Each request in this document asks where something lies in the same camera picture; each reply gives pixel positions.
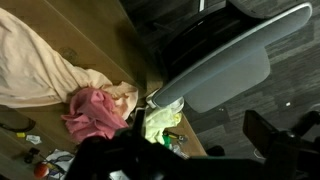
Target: dark floor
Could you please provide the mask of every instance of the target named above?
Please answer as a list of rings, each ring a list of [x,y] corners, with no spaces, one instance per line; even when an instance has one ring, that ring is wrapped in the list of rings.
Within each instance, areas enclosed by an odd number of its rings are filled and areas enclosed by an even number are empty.
[[[121,0],[144,43],[151,51],[161,39],[198,12],[195,0]],[[206,2],[206,8],[215,2]],[[295,0],[241,0],[257,13],[281,11]],[[204,148],[222,145],[229,156],[255,158],[254,147],[242,133],[244,112],[254,109],[277,128],[290,127],[313,104],[320,103],[320,1],[310,1],[313,16],[301,30],[267,46],[271,74],[261,84],[221,106],[197,114],[184,112]],[[320,135],[314,127],[305,138]]]

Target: black object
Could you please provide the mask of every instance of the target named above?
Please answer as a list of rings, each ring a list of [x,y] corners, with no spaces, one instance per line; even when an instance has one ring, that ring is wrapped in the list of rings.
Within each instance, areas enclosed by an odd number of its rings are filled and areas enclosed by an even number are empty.
[[[142,125],[144,118],[135,123]],[[292,180],[296,172],[309,179],[320,179],[319,140],[302,140],[296,131],[278,131],[255,111],[246,111],[244,133],[266,157],[264,164],[249,159],[215,157],[180,158],[164,146],[151,144],[141,136],[141,128],[122,130],[112,140],[85,139],[67,173],[66,179],[108,179],[122,170],[130,179],[243,179]]]
[[[31,148],[28,154],[24,157],[24,162],[27,164],[31,164],[34,158],[34,155],[38,155],[40,152],[39,149]]]
[[[26,128],[12,128],[12,127],[9,127],[8,125],[3,124],[3,123],[0,123],[0,127],[5,130],[12,131],[15,133],[28,132],[28,131],[31,131],[36,125],[36,122],[34,120],[28,118],[28,121],[29,121],[29,124]]]

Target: clutter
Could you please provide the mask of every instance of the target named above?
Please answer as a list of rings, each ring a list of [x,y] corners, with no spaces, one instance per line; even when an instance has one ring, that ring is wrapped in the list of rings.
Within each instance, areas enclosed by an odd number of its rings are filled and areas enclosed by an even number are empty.
[[[169,136],[170,138],[173,138],[173,139],[177,139],[179,144],[184,144],[184,143],[186,143],[188,141],[187,136],[178,135],[178,134],[175,134],[175,133],[170,132],[170,131],[163,131],[163,135]]]
[[[18,138],[25,138],[26,137],[26,133],[16,133]]]
[[[169,136],[162,136],[163,137],[163,141],[164,141],[164,146],[166,147],[166,148],[170,148],[170,146],[171,146],[171,139],[170,139],[170,137]]]
[[[89,136],[111,139],[117,129],[128,127],[129,114],[117,107],[112,96],[102,90],[84,88],[72,97],[69,115],[63,115],[72,137],[81,142]]]
[[[24,157],[24,162],[27,164],[31,164],[34,158],[34,155],[38,155],[40,152],[39,149],[31,148],[28,154]]]
[[[73,159],[73,154],[56,149],[52,154],[45,158],[42,164],[45,164],[48,167],[48,176],[55,179],[64,179]]]
[[[171,108],[155,109],[146,116],[145,138],[151,143],[159,142],[164,144],[163,131],[168,127],[175,127],[181,120],[181,113],[173,114]]]
[[[86,87],[110,93],[123,117],[136,105],[137,88],[125,82],[114,86],[100,72],[73,66],[31,28],[1,8],[0,36],[4,45],[0,48],[2,105],[23,108],[69,103],[74,91]]]
[[[40,136],[35,135],[27,135],[26,140],[32,142],[34,145],[40,144],[42,142]]]

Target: cable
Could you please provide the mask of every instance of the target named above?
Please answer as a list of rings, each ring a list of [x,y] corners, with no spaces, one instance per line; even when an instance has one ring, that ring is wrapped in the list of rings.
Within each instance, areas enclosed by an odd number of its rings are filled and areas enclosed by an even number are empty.
[[[29,120],[29,124],[28,124],[28,127],[26,127],[26,128],[20,128],[20,129],[18,128],[18,129],[16,129],[16,128],[12,128],[12,127],[10,127],[10,126],[8,126],[6,124],[3,124],[3,123],[0,123],[0,127],[5,129],[5,130],[11,131],[11,132],[15,132],[15,133],[28,132],[28,131],[31,131],[34,128],[34,126],[36,125],[36,122],[34,120],[32,120],[30,118],[28,118],[28,120]]]
[[[264,157],[262,157],[262,156],[259,156],[259,155],[257,154],[257,148],[254,149],[253,154],[254,154],[258,159],[266,159],[266,158],[264,158]]]

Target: green object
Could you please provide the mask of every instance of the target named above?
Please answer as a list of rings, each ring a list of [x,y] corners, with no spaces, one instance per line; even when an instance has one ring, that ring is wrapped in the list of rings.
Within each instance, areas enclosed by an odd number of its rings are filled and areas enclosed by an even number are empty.
[[[163,137],[163,140],[164,140],[164,146],[169,148],[170,147],[170,144],[171,144],[171,139],[169,136],[162,136]]]

